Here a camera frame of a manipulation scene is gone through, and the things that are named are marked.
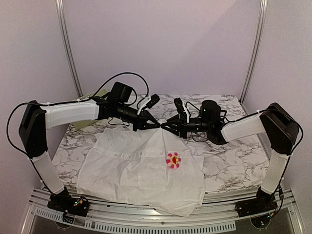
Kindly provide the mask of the pink flower brooch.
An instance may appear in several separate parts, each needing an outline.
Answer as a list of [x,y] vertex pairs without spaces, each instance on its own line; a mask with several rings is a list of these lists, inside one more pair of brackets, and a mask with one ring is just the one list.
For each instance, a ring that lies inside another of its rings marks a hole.
[[168,153],[166,157],[166,164],[170,169],[177,169],[181,166],[181,156],[178,152]]

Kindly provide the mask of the white button shirt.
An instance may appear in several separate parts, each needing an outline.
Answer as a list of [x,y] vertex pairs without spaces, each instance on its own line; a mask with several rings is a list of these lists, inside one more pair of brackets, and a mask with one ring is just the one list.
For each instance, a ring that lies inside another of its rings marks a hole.
[[[173,152],[182,159],[177,169],[165,161]],[[87,154],[76,187],[80,194],[187,217],[203,202],[202,167],[194,148],[163,129],[105,129]]]

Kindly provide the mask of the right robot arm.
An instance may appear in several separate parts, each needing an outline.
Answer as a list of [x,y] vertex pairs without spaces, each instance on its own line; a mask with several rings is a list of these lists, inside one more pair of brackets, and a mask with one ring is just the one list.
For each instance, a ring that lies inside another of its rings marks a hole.
[[180,98],[174,99],[177,115],[166,120],[161,128],[178,137],[205,133],[207,140],[215,145],[225,145],[241,138],[266,134],[271,144],[269,167],[260,186],[261,195],[252,202],[255,212],[261,213],[271,204],[273,195],[281,183],[295,148],[301,143],[304,132],[278,103],[266,109],[228,121],[226,111],[213,100],[202,102],[197,117],[190,117],[186,105]]

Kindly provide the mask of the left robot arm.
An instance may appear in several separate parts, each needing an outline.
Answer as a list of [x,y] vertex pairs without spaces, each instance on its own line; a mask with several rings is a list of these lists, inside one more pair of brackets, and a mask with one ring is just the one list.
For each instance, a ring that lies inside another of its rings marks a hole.
[[159,128],[158,121],[149,113],[160,98],[157,94],[146,94],[136,108],[128,102],[134,88],[115,82],[111,91],[99,96],[78,98],[58,103],[24,102],[25,111],[19,126],[19,137],[24,146],[19,151],[30,160],[37,175],[54,198],[53,203],[63,212],[73,204],[69,192],[55,171],[48,153],[46,131],[74,122],[117,118],[130,123],[133,131]]

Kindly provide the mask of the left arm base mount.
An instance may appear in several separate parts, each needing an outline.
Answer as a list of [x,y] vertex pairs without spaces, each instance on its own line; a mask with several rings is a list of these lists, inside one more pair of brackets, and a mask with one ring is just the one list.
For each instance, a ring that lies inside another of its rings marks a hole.
[[83,196],[75,198],[71,195],[51,195],[47,207],[66,214],[86,217],[90,208],[90,203],[88,199]]

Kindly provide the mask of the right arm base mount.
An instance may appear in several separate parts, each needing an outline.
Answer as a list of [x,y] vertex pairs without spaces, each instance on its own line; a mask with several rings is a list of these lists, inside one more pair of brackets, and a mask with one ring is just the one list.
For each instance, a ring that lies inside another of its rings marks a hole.
[[255,198],[237,202],[234,209],[239,217],[245,217],[275,210],[277,202],[273,195],[256,195]]

